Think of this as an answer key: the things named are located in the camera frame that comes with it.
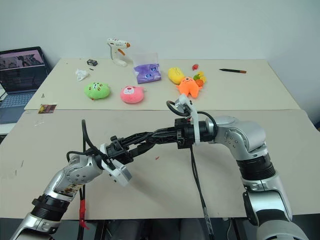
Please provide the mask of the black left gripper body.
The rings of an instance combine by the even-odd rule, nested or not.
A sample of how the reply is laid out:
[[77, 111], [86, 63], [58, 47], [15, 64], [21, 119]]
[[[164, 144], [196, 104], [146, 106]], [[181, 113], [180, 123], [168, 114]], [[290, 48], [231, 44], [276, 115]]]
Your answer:
[[127, 147], [123, 147], [116, 136], [110, 138], [111, 143], [105, 147], [106, 154], [110, 160], [117, 160], [121, 164], [133, 162]]

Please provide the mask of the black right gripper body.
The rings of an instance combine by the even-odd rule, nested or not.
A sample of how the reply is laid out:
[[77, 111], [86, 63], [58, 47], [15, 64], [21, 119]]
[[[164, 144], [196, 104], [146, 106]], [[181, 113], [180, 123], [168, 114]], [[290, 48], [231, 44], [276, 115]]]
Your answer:
[[174, 120], [176, 130], [176, 142], [178, 149], [189, 149], [195, 142], [194, 126], [186, 118], [176, 118]]

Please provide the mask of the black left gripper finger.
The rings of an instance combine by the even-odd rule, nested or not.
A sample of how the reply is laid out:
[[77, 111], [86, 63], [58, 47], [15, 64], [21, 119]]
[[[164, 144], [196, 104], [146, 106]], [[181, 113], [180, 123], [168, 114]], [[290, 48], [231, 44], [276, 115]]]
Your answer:
[[121, 138], [120, 139], [120, 144], [122, 146], [137, 145], [139, 143], [144, 142], [147, 137], [148, 137], [148, 133], [147, 132], [135, 133], [135, 134], [130, 135], [128, 137]]
[[151, 142], [143, 142], [141, 144], [139, 144], [136, 148], [131, 149], [129, 151], [129, 155], [131, 158], [135, 158], [139, 155], [142, 155], [144, 153], [146, 153], [147, 151], [149, 151], [150, 149], [152, 149], [154, 147], [154, 144]]

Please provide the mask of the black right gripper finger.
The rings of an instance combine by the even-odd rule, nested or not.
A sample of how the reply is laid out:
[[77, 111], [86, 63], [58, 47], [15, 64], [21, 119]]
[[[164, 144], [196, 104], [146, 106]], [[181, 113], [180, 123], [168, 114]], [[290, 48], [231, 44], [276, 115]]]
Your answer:
[[147, 142], [152, 145], [171, 144], [171, 143], [177, 142], [177, 136], [176, 135], [169, 135], [169, 136], [152, 135], [147, 138]]
[[144, 138], [175, 138], [176, 129], [174, 127], [160, 128], [153, 132], [147, 132]]

